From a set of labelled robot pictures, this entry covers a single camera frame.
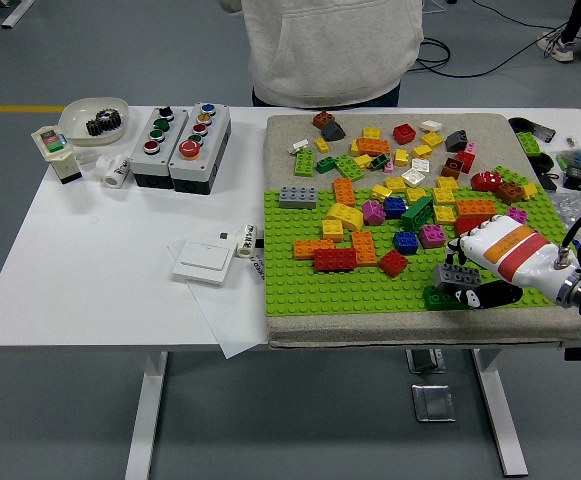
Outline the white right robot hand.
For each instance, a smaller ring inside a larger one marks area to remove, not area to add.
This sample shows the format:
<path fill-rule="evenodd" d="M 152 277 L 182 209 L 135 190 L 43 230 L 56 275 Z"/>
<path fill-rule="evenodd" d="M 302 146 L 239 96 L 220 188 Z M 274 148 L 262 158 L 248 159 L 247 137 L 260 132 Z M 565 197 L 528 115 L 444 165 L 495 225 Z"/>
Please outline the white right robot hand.
<path fill-rule="evenodd" d="M 496 215 L 446 247 L 446 261 L 470 260 L 497 277 L 473 287 L 448 286 L 456 299 L 475 309 L 509 305 L 534 288 L 563 308 L 581 304 L 581 271 L 576 256 L 531 227 Z"/>

